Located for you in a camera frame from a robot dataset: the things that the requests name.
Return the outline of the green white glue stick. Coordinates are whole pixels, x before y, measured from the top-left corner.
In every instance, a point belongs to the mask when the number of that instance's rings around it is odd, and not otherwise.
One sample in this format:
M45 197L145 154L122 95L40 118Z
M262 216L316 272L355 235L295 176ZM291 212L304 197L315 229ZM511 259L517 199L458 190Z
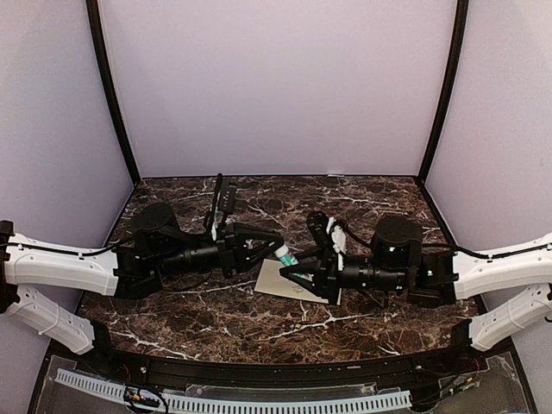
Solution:
M292 267L298 264L298 260L285 244L278 248L274 253L285 267Z

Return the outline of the cream paper envelope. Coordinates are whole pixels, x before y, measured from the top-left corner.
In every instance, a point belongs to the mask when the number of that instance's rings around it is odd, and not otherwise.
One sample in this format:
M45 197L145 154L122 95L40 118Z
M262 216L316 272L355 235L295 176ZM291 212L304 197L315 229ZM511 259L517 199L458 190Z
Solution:
M279 298L329 304L328 299L319 298L303 287L281 277L279 270L282 266L283 264L278 260L263 260L254 291Z

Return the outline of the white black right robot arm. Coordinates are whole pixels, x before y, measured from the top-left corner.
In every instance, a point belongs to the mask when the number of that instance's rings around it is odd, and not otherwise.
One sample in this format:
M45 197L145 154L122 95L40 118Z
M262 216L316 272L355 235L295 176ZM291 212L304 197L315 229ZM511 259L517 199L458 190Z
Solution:
M348 226L320 211L308 215L316 247L304 262L280 268L280 275L336 304L345 289L404 293L410 304L435 309L483 293L523 290L502 305L453 328L440 366L458 374L474 358L533 323L551 317L551 235L481 253L455 244L425 243L421 226L387 215L375 225L368 256L346 254Z

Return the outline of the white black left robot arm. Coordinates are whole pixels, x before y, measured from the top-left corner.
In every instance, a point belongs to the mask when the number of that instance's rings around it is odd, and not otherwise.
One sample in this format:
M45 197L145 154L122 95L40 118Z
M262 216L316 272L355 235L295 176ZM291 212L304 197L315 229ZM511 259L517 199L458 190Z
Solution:
M283 237L242 223L220 223L211 232L180 229L169 204L151 204L133 217L131 236L107 248L71 248L17 234L1 222L1 312L41 336L64 345L103 376L122 368L101 323L78 317L37 290L50 285L122 299L142 299L164 281L187 273L221 270L229 278L245 273L284 245Z

